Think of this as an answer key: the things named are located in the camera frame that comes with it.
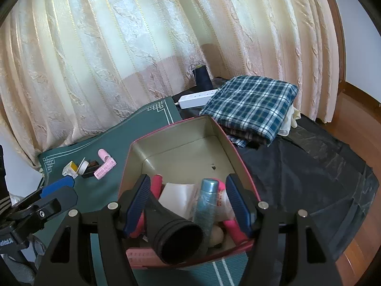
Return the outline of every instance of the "silver screw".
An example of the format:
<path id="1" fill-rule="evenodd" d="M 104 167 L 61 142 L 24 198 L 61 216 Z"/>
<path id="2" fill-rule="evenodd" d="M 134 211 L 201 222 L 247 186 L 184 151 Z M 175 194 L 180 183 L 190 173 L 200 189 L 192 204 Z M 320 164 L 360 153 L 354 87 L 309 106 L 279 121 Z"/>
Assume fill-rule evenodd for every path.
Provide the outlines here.
<path id="1" fill-rule="evenodd" d="M 78 214 L 78 211 L 76 209 L 73 209 L 73 210 L 70 210 L 69 211 L 69 216 L 70 217 L 74 217 L 74 216 L 77 216 Z"/>
<path id="2" fill-rule="evenodd" d="M 306 210 L 299 210 L 298 214 L 300 217 L 303 217 L 303 218 L 308 216 L 308 213 Z"/>
<path id="3" fill-rule="evenodd" d="M 269 208 L 269 204 L 267 202 L 261 201 L 258 203 L 258 207 L 263 210 L 267 210 Z"/>
<path id="4" fill-rule="evenodd" d="M 111 202 L 111 203 L 107 204 L 107 208 L 109 210 L 115 210 L 118 208 L 118 203 L 117 202 Z"/>

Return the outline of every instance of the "blue bottle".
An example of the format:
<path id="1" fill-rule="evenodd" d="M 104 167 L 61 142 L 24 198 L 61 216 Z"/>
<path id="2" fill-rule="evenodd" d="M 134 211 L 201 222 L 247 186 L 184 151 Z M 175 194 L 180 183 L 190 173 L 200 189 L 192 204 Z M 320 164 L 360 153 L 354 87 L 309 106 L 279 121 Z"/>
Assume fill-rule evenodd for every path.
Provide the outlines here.
<path id="1" fill-rule="evenodd" d="M 218 181 L 216 179 L 202 180 L 193 222 L 201 227 L 204 232 L 204 239 L 195 255 L 196 257 L 203 257 L 208 251 L 210 235 L 216 214 L 217 193 Z"/>

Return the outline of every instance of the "wall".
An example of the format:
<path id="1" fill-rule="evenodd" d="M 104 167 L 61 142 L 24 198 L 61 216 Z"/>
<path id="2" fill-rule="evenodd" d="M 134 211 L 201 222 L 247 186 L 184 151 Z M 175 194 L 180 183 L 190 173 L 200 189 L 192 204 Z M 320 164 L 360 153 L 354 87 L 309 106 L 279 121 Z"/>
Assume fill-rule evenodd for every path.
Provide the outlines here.
<path id="1" fill-rule="evenodd" d="M 4 151 L 5 181 L 8 191 L 15 196 L 26 197 L 37 189 L 42 175 L 28 166 L 1 134 L 0 144 Z"/>
<path id="2" fill-rule="evenodd" d="M 336 0 L 344 27 L 346 81 L 381 102 L 381 36 L 358 0 Z"/>

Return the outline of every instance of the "curtain fold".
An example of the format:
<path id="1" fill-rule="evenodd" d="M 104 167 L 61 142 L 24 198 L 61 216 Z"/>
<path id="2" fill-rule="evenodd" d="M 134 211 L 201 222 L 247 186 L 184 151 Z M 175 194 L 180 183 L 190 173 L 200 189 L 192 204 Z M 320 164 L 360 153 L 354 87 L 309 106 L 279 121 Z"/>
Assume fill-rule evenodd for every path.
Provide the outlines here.
<path id="1" fill-rule="evenodd" d="M 19 0 L 0 27 L 0 132 L 31 166 L 211 77 L 297 85 L 332 119 L 338 45 L 327 0 Z"/>

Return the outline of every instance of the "power strip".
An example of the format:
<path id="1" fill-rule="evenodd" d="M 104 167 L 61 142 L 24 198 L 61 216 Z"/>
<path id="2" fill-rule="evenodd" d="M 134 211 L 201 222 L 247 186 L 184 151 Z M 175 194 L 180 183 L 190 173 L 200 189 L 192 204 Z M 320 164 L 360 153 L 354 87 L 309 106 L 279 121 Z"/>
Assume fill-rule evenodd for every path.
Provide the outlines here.
<path id="1" fill-rule="evenodd" d="M 176 103 L 176 105 L 180 105 L 182 109 L 204 106 L 206 103 L 208 103 L 210 98 L 216 94 L 217 91 L 218 89 L 214 89 L 209 91 L 187 94 L 185 96 L 182 96 L 179 99 L 179 102 Z"/>

